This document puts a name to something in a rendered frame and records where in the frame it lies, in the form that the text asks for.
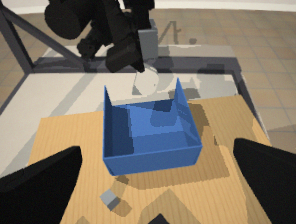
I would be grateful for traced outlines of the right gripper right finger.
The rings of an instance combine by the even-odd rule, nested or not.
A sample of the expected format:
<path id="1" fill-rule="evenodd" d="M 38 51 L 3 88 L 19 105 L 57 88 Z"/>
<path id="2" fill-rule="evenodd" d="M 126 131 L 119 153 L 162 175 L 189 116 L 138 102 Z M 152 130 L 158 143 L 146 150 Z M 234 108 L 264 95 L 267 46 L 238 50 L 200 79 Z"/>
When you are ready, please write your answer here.
<path id="1" fill-rule="evenodd" d="M 233 155 L 271 223 L 296 224 L 296 154 L 236 138 Z"/>

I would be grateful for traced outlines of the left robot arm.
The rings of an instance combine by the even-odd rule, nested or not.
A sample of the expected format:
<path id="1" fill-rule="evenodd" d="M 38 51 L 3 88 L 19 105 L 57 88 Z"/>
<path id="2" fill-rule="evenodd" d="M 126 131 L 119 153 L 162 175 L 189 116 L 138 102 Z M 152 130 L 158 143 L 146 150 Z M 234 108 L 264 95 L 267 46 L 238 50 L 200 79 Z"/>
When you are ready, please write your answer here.
<path id="1" fill-rule="evenodd" d="M 45 8 L 45 22 L 48 27 L 59 37 L 73 40 L 76 39 L 96 12 L 107 6 L 112 0 L 48 0 L 49 5 Z M 96 4 L 97 3 L 97 4 Z M 136 19 L 133 29 L 151 29 L 149 10 L 155 8 L 154 0 L 123 0 L 124 8 L 131 9 Z M 150 6 L 150 7 L 149 7 Z M 82 58 L 94 59 L 95 54 L 102 45 L 110 45 L 110 41 L 96 26 L 92 26 L 85 38 L 81 38 L 77 44 L 78 53 Z M 83 40 L 86 39 L 86 40 Z"/>

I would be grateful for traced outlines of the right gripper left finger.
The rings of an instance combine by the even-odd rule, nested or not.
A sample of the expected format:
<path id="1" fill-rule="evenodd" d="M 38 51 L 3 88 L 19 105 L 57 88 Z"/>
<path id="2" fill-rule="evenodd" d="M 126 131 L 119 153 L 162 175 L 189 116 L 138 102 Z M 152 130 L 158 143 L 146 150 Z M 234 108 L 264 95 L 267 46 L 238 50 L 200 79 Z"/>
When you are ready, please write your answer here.
<path id="1" fill-rule="evenodd" d="M 60 224 L 82 166 L 71 146 L 0 178 L 0 224 Z"/>

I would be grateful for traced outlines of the blue open tray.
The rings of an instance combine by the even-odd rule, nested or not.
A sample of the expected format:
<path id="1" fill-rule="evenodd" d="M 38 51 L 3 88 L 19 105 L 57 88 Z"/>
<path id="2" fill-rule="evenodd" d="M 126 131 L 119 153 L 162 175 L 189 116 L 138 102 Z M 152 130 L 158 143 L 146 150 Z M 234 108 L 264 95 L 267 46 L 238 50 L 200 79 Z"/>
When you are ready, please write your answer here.
<path id="1" fill-rule="evenodd" d="M 202 148 L 178 77 L 174 99 L 115 106 L 104 85 L 102 160 L 111 176 L 193 166 Z"/>

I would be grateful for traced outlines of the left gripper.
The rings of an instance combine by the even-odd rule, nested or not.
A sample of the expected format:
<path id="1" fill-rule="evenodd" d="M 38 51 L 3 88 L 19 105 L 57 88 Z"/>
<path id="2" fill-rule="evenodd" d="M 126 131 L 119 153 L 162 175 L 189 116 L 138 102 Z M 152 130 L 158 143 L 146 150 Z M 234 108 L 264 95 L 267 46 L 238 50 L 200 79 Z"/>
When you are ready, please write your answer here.
<path id="1" fill-rule="evenodd" d="M 127 18 L 123 16 L 123 13 Z M 132 21 L 129 22 L 130 19 Z M 114 44 L 113 47 L 107 49 L 105 62 L 105 66 L 111 73 L 128 65 L 140 73 L 145 71 L 138 29 L 132 30 L 131 23 L 135 25 L 136 19 L 131 12 L 121 10 L 118 0 L 112 0 L 91 20 L 90 24 L 98 27 L 108 38 L 110 44 Z M 124 37 L 126 40 L 123 39 Z"/>

